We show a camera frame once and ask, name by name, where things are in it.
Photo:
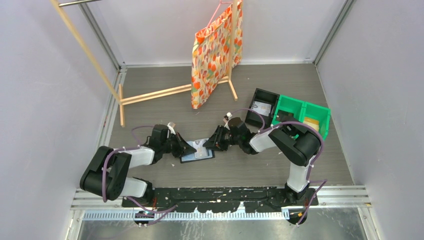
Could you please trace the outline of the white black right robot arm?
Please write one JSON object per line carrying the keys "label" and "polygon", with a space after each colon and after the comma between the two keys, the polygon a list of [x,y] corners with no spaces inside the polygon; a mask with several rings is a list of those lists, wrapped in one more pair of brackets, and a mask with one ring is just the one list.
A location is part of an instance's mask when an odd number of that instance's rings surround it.
{"label": "white black right robot arm", "polygon": [[299,205],[310,185],[313,163],[324,147],[324,139],[313,127],[285,116],[283,121],[267,129],[252,132],[239,117],[227,118],[203,144],[208,150],[227,151],[239,146],[248,155],[278,148],[290,161],[289,177],[284,186],[285,198],[291,205]]}

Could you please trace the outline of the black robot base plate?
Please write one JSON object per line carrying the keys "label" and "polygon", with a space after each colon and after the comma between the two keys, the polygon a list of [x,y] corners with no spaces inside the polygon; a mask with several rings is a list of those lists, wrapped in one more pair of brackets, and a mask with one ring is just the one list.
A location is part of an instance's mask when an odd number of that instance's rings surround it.
{"label": "black robot base plate", "polygon": [[244,207],[247,213],[279,212],[282,207],[295,206],[304,209],[309,202],[317,206],[319,201],[313,197],[314,188],[296,199],[293,193],[285,188],[275,186],[263,187],[157,187],[148,189],[142,197],[124,199],[124,208],[154,207],[158,211],[172,207],[178,213],[234,213]]}

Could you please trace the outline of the black card holder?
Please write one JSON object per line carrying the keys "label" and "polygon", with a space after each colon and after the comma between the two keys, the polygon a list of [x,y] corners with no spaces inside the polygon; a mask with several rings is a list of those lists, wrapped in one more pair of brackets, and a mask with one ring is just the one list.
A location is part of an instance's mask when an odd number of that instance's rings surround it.
{"label": "black card holder", "polygon": [[180,158],[180,163],[185,164],[215,158],[215,152],[203,146],[207,140],[208,138],[188,141],[187,143],[195,149],[195,152],[182,156]]}

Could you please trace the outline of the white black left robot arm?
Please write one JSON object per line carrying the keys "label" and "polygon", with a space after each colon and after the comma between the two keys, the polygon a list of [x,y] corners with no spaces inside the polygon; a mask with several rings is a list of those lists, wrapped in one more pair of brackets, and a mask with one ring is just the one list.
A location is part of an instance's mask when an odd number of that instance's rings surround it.
{"label": "white black left robot arm", "polygon": [[157,163],[165,154],[182,158],[194,154],[196,149],[175,131],[174,124],[156,124],[145,142],[135,147],[112,148],[100,146],[82,174],[79,187],[100,196],[103,202],[119,197],[132,198],[141,207],[148,207],[154,199],[151,182],[129,177],[130,169]]}

